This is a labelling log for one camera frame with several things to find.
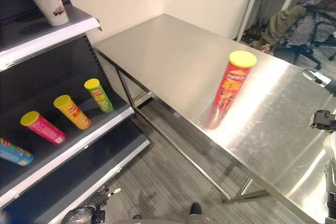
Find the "orange chip can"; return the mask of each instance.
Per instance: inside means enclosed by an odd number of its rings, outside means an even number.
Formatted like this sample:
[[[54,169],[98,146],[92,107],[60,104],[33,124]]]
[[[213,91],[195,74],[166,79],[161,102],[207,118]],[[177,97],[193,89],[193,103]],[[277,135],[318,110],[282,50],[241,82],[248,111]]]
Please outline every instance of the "orange chip can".
[[[85,130],[90,126],[91,121],[73,102],[67,94],[61,95],[54,100],[54,106],[58,108],[75,126]]]
[[[229,55],[229,63],[214,100],[216,108],[228,110],[231,107],[248,73],[256,63],[257,58],[250,52],[234,51]]]

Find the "shelf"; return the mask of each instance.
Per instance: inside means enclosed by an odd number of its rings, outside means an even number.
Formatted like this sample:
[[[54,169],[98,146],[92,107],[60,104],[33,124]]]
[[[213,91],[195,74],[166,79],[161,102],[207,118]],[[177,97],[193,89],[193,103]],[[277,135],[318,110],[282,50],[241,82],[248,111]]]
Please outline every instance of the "shelf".
[[[69,22],[51,26],[42,15],[1,27],[0,71],[21,63],[85,32],[99,28],[98,20],[72,5],[65,6]]]
[[[9,223],[59,223],[148,145],[126,120],[7,206]]]
[[[28,166],[19,166],[4,159],[1,160],[0,208],[9,204],[55,168],[83,151],[134,113],[133,109],[114,92],[110,98],[114,110],[106,114],[99,110],[92,98],[79,104],[91,119],[91,125],[86,130],[76,128],[62,115],[60,115],[60,121],[53,121],[55,125],[61,125],[60,129],[67,134],[67,139],[60,145],[53,145],[34,132],[27,131],[26,142],[30,145],[29,151],[34,154],[34,160]]]

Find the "yellow lid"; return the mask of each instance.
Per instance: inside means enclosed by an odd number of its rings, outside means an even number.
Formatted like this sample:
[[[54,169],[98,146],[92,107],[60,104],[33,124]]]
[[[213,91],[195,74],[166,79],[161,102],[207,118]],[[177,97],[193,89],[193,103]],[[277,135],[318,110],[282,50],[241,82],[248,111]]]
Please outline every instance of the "yellow lid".
[[[84,87],[85,87],[86,89],[94,89],[94,88],[96,88],[98,85],[99,85],[99,80],[98,80],[98,79],[90,79],[90,80],[87,80],[87,81],[84,83]]]
[[[39,115],[40,114],[37,111],[30,111],[21,118],[20,124],[29,126],[37,121]]]
[[[60,107],[67,105],[69,102],[71,102],[71,97],[64,94],[54,100],[54,106],[59,109]]]
[[[239,68],[251,68],[257,63],[257,57],[247,51],[234,51],[230,54],[229,61]]]

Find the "table surface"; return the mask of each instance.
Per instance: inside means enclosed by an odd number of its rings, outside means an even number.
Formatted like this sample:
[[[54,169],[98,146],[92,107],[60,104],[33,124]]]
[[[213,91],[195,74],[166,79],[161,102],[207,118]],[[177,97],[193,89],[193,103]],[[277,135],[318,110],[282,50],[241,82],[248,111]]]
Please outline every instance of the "table surface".
[[[161,15],[96,44],[116,65],[221,146],[260,186],[306,222],[327,216],[323,167],[328,135],[309,127],[336,98],[302,69],[209,31]],[[234,50],[253,53],[251,70],[222,121],[213,100]]]

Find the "shelf edge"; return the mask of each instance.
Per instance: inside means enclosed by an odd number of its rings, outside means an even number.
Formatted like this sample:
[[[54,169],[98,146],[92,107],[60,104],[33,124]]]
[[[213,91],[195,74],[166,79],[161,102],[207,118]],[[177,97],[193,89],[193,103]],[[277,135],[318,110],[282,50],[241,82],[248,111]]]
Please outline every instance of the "shelf edge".
[[[129,107],[119,115],[111,119],[109,122],[104,124],[102,127],[98,128],[96,131],[90,133],[80,140],[78,143],[73,145],[71,148],[67,149],[65,152],[57,156],[55,159],[50,161],[48,164],[43,166],[41,169],[37,170],[29,177],[24,179],[22,182],[14,186],[12,189],[7,191],[3,196],[0,197],[0,209],[10,203],[12,200],[17,199],[21,193],[31,187],[33,184],[40,181],[43,177],[45,177],[48,173],[50,173],[53,169],[60,166],[66,160],[74,156],[76,153],[87,148],[87,145],[92,143],[94,140],[99,138],[102,134],[109,131],[112,127],[116,126],[118,123],[122,122],[130,115],[134,113],[134,110]]]
[[[34,56],[35,53],[49,48],[62,41],[84,34],[87,31],[99,28],[100,24],[94,17],[88,18],[73,25],[61,28],[52,33],[30,40],[9,50],[0,52],[0,71],[6,70]]]
[[[101,179],[99,179],[90,189],[88,189],[84,194],[78,197],[73,203],[71,203],[67,208],[65,208],[59,215],[57,215],[54,219],[52,219],[48,224],[57,224],[60,223],[63,217],[67,214],[67,212],[76,208],[79,204],[84,202],[90,195],[92,195],[95,191],[99,189],[101,185],[106,183],[111,177],[115,174],[119,173],[129,161],[134,159],[142,150],[144,150],[150,142],[146,139],[138,148],[136,148],[131,154],[127,156],[123,161],[121,161],[114,168],[109,170]]]

